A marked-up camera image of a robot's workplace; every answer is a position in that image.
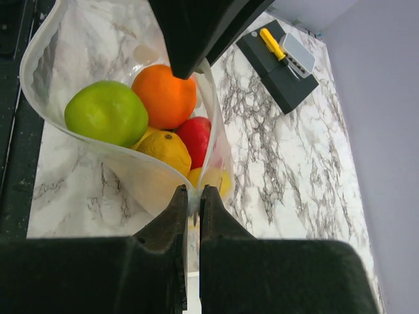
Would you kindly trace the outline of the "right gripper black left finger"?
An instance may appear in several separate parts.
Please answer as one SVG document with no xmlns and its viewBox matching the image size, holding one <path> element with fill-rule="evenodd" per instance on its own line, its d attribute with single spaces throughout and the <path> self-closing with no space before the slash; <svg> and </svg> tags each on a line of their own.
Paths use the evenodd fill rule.
<svg viewBox="0 0 419 314">
<path fill-rule="evenodd" d="M 1 242 L 2 313 L 181 313 L 188 195 L 130 236 Z"/>
</svg>

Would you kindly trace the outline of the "orange fruit toy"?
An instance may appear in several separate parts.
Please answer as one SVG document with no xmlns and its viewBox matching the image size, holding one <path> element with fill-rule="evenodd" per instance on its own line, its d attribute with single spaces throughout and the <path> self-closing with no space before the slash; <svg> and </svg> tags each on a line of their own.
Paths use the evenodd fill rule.
<svg viewBox="0 0 419 314">
<path fill-rule="evenodd" d="M 144 68 L 135 77 L 132 90 L 148 112 L 149 126 L 160 130 L 178 128 L 192 114 L 197 102 L 194 77 L 177 78 L 168 65 Z"/>
</svg>

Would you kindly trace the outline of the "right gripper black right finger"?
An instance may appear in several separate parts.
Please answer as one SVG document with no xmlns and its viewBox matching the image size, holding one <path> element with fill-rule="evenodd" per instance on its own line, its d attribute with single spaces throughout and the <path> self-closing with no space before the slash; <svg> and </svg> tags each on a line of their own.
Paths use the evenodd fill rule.
<svg viewBox="0 0 419 314">
<path fill-rule="evenodd" d="M 377 313 L 363 263 L 335 240 L 258 239 L 215 187 L 200 201 L 203 313 Z"/>
</svg>

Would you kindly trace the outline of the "clear zip top bag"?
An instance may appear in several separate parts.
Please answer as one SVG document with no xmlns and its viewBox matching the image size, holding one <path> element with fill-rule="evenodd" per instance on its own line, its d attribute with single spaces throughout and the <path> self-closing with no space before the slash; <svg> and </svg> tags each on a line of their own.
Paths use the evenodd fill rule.
<svg viewBox="0 0 419 314">
<path fill-rule="evenodd" d="M 28 44 L 20 65 L 22 91 L 33 110 L 62 132 L 64 110 L 82 88 L 99 80 L 132 83 L 146 66 L 169 62 L 162 32 L 147 1 L 57 1 Z M 206 113 L 211 133 L 202 175 L 226 170 L 234 190 L 233 160 L 210 64 L 194 72 L 197 113 Z M 186 185 L 189 212 L 196 212 L 202 188 L 189 184 L 172 167 L 129 148 L 81 135 L 76 142 L 100 159 L 131 196 L 152 216 Z"/>
</svg>

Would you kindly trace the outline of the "yellow lemon toy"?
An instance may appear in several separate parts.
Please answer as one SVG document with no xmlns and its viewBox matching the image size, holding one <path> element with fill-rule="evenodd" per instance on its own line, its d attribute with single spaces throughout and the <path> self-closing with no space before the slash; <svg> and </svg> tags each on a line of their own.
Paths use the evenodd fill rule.
<svg viewBox="0 0 419 314">
<path fill-rule="evenodd" d="M 226 170 L 211 167 L 200 177 L 202 168 L 196 168 L 189 171 L 187 179 L 195 188 L 203 188 L 206 185 L 218 188 L 220 196 L 227 198 L 232 192 L 232 180 Z"/>
</svg>

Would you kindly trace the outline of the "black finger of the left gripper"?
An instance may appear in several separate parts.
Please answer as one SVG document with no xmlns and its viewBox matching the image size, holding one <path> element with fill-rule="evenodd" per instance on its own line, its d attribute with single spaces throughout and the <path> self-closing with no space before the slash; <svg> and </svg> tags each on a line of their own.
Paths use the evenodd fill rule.
<svg viewBox="0 0 419 314">
<path fill-rule="evenodd" d="M 213 64 L 271 4 L 270 0 L 152 0 L 173 75 L 187 79 Z"/>
</svg>

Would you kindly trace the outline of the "green pear toy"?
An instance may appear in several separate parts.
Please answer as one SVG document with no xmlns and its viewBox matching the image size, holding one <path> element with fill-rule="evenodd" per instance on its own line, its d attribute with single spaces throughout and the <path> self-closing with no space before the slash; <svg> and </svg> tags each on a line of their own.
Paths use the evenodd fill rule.
<svg viewBox="0 0 419 314">
<path fill-rule="evenodd" d="M 130 148 L 145 134 L 149 116 L 127 85 L 101 80 L 77 92 L 64 111 L 67 129 L 85 137 Z"/>
</svg>

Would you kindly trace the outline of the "red apple toy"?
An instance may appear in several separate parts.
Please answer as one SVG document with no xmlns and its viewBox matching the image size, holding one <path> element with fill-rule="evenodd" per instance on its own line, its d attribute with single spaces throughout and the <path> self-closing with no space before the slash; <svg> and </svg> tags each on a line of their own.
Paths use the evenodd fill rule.
<svg viewBox="0 0 419 314">
<path fill-rule="evenodd" d="M 186 120 L 177 128 L 176 134 L 185 144 L 191 157 L 191 169 L 203 166 L 211 133 L 208 118 L 196 116 Z"/>
</svg>

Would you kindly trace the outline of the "yellow orange mango toy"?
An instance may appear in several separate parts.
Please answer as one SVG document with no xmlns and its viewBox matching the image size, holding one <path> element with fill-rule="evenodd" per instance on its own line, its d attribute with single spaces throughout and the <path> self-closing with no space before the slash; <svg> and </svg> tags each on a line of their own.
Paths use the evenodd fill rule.
<svg viewBox="0 0 419 314">
<path fill-rule="evenodd" d="M 176 133 L 155 131 L 142 140 L 136 150 L 168 164 L 185 177 L 191 170 L 191 156 Z"/>
</svg>

